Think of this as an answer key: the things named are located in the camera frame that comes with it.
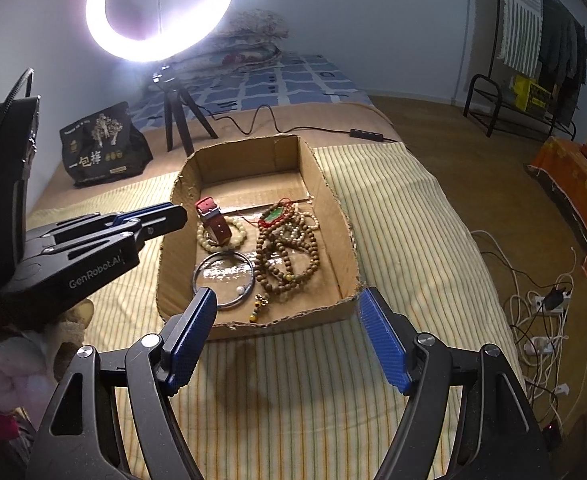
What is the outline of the left hand in fuzzy glove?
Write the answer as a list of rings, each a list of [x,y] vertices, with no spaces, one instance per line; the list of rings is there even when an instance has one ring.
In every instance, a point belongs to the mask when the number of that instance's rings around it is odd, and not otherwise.
[[[0,412],[18,408],[40,424],[70,362],[84,344],[94,304],[85,299],[40,332],[0,340]]]

